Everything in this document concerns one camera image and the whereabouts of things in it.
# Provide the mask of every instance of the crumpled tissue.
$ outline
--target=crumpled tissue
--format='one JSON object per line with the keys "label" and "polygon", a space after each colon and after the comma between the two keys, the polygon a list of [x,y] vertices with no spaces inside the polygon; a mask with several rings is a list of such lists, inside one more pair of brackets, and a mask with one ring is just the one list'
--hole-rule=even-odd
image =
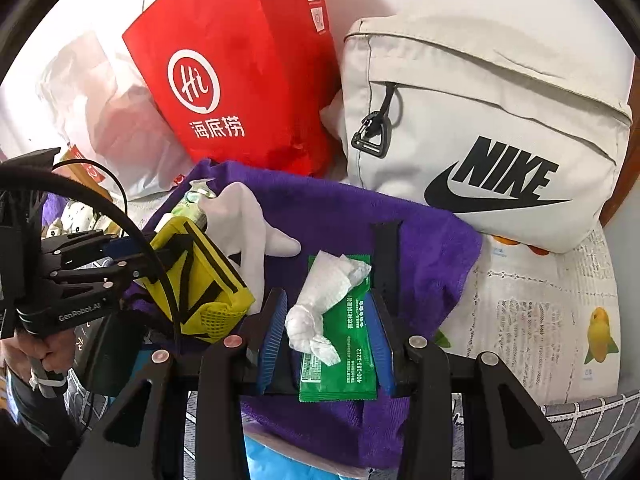
{"label": "crumpled tissue", "polygon": [[320,251],[284,322],[289,346],[305,354],[313,354],[324,364],[340,362],[334,345],[324,337],[322,314],[337,304],[371,272],[365,262],[351,260],[344,254],[338,258]]}
{"label": "crumpled tissue", "polygon": [[237,270],[255,298],[247,314],[257,314],[264,297],[264,255],[296,256],[300,242],[269,225],[254,194],[241,182],[229,184],[216,198],[200,200],[198,206],[207,216],[206,235],[213,243],[225,256],[240,253]]}

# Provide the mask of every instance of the yellow bird print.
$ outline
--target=yellow bird print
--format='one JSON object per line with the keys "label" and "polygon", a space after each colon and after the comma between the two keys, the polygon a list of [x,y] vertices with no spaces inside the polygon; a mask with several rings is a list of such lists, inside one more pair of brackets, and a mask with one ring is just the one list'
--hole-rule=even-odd
{"label": "yellow bird print", "polygon": [[620,351],[611,337],[609,314],[601,306],[591,313],[587,341],[589,342],[589,351],[584,359],[584,364],[593,359],[601,363],[607,358],[608,354],[617,354]]}

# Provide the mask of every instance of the white nike bag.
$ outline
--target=white nike bag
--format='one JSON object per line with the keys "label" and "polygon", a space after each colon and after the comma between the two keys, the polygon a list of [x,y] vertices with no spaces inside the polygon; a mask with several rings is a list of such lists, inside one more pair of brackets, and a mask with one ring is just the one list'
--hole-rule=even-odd
{"label": "white nike bag", "polygon": [[[337,124],[350,184],[557,253],[593,229],[625,158],[628,105],[497,22],[358,20],[342,88],[344,120],[327,126]],[[334,118],[340,105],[338,95]]]}

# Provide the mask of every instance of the blue cloth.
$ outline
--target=blue cloth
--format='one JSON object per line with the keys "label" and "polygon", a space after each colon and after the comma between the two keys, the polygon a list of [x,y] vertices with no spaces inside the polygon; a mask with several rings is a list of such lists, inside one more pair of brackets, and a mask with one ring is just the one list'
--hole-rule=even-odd
{"label": "blue cloth", "polygon": [[14,391],[11,386],[11,374],[6,375],[6,407],[9,415],[14,420],[16,424],[20,421],[20,411],[18,410],[18,406],[15,403],[14,399]]}
{"label": "blue cloth", "polygon": [[349,480],[292,460],[248,436],[244,447],[251,480]]}

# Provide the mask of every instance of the zipper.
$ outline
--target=zipper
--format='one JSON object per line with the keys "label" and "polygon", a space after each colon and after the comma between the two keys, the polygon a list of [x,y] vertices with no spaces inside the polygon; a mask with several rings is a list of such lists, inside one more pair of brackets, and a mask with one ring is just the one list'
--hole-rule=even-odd
{"label": "zipper", "polygon": [[[351,145],[361,152],[369,153],[377,158],[385,158],[391,144],[389,133],[389,107],[398,83],[385,82],[386,92],[380,110],[370,113],[362,120],[362,126],[353,135]],[[380,136],[380,143],[371,142],[369,139]]]}

